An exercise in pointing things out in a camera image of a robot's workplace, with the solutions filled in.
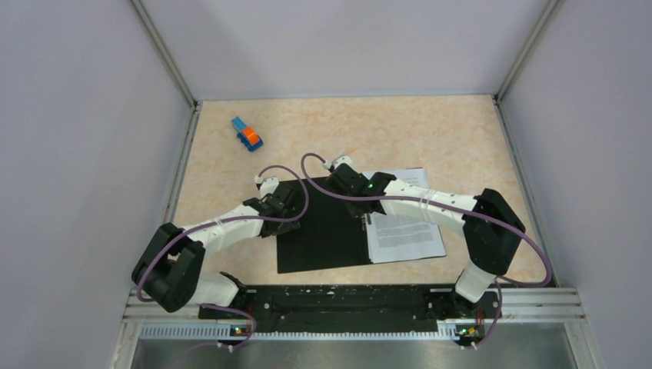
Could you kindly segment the right aluminium frame post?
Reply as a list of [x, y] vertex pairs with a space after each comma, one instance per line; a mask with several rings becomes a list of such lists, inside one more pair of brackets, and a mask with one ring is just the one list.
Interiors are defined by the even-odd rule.
[[543, 37], [551, 19], [555, 16], [558, 9], [564, 4], [563, 0], [550, 0], [546, 5], [532, 27], [530, 33], [525, 39], [525, 42], [518, 52], [517, 57], [509, 68], [504, 80], [502, 81], [499, 89], [494, 94], [494, 104], [500, 105], [506, 98], [508, 92], [518, 79], [522, 69], [524, 68], [527, 60], [537, 47], [537, 43]]

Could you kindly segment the printed paper sheet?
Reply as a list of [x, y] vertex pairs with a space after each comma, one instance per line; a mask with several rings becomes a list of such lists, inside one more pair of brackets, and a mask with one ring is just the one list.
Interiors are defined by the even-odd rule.
[[366, 215], [371, 263], [393, 263], [446, 255], [439, 227], [401, 215]]

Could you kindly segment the teal folder black inside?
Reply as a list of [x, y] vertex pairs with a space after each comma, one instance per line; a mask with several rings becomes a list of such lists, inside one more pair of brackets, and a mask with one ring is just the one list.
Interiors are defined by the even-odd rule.
[[361, 218], [350, 214], [344, 201], [310, 183], [309, 205], [299, 228], [276, 237], [277, 272], [289, 274], [371, 264], [368, 236]]

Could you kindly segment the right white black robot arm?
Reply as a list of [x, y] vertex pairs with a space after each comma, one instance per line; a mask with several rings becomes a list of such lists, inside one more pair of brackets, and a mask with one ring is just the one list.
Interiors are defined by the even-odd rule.
[[481, 308], [482, 295], [496, 277], [507, 273], [526, 231], [504, 197], [490, 188], [471, 196], [418, 187], [385, 172], [365, 176], [346, 157], [325, 167], [327, 186], [352, 214], [409, 217], [464, 238], [469, 260], [451, 295], [451, 307], [462, 317]]

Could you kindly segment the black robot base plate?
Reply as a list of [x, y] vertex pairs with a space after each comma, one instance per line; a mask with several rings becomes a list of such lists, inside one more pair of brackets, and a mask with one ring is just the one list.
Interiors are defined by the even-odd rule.
[[250, 314], [256, 332], [426, 332], [446, 320], [487, 323], [498, 296], [486, 291], [471, 304], [449, 284], [263, 284], [239, 291], [230, 307]]

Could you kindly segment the aluminium frame post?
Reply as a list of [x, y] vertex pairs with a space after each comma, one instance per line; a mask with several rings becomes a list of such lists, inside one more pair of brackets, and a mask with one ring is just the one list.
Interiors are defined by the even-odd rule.
[[150, 16], [145, 3], [141, 0], [127, 0], [135, 13], [136, 18], [144, 29], [145, 35], [151, 43], [155, 53], [162, 63], [165, 71], [170, 77], [173, 85], [177, 88], [186, 105], [192, 110], [196, 110], [198, 100], [191, 93], [188, 83], [185, 81], [182, 73], [177, 66], [168, 46], [165, 43], [160, 31], [157, 29], [153, 18]]
[[525, 42], [518, 52], [517, 57], [509, 68], [504, 80], [502, 81], [499, 89], [494, 94], [494, 104], [500, 105], [506, 98], [508, 92], [518, 79], [522, 69], [524, 68], [527, 60], [537, 47], [537, 43], [543, 37], [551, 19], [555, 16], [558, 9], [564, 4], [563, 0], [550, 0], [546, 5], [532, 27], [530, 33], [525, 39]]

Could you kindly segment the left aluminium frame post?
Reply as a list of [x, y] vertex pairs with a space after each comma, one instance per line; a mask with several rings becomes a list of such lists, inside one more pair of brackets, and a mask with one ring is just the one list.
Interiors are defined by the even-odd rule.
[[144, 29], [145, 35], [151, 43], [155, 53], [162, 63], [165, 71], [170, 77], [173, 85], [177, 88], [186, 105], [192, 110], [196, 110], [198, 100], [191, 93], [188, 83], [185, 81], [182, 73], [177, 66], [168, 46], [165, 43], [160, 31], [157, 29], [153, 18], [150, 16], [145, 3], [141, 0], [127, 0], [135, 13], [136, 18]]

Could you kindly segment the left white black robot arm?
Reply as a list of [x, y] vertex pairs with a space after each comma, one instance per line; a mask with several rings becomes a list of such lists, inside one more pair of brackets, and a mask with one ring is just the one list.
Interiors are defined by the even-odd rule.
[[247, 298], [237, 281], [225, 274], [205, 274], [206, 258], [241, 241], [294, 231], [308, 209], [304, 184], [294, 187], [277, 178], [263, 180], [260, 195], [199, 224], [161, 225], [131, 274], [136, 297], [155, 302], [168, 313], [187, 304], [213, 304], [227, 317], [245, 311]]

